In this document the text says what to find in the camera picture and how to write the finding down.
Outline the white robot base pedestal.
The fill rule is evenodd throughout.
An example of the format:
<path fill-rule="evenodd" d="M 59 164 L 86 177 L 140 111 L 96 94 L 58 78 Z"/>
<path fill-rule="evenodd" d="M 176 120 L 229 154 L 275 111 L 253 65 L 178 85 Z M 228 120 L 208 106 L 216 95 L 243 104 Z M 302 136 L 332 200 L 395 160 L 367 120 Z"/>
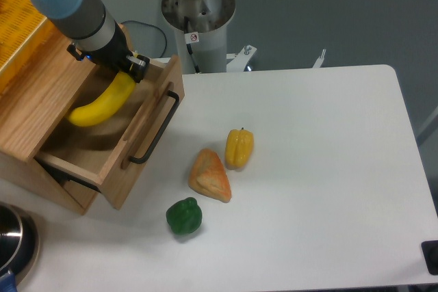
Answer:
<path fill-rule="evenodd" d="M 184 74 L 227 70 L 227 25 L 235 0 L 162 0 Z"/>

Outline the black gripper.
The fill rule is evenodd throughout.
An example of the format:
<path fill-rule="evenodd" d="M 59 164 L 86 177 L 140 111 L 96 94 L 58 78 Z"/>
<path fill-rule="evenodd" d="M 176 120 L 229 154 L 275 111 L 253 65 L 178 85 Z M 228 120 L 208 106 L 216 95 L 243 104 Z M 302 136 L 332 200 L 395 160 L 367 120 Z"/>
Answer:
<path fill-rule="evenodd" d="M 136 83 L 139 83 L 147 72 L 150 59 L 130 51 L 122 29 L 118 25 L 115 25 L 115 27 L 112 39 L 98 50 L 80 50 L 78 42 L 75 44 L 71 43 L 66 50 L 77 61 L 88 58 L 91 62 L 109 68 L 114 72 L 125 72 Z"/>

